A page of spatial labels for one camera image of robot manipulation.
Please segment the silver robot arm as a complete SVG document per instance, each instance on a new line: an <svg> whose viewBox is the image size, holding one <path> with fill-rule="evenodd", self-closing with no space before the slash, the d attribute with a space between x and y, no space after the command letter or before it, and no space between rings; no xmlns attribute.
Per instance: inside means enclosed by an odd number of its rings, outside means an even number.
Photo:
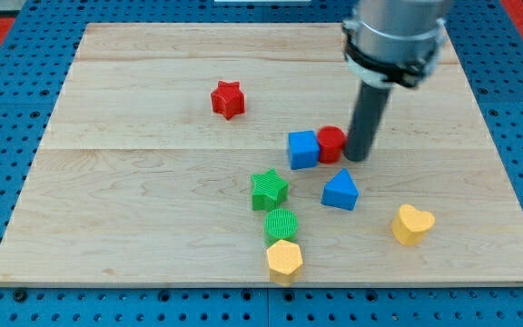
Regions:
<svg viewBox="0 0 523 327"><path fill-rule="evenodd" d="M413 88L436 68L451 0L360 0L343 20L350 70L375 88Z"/></svg>

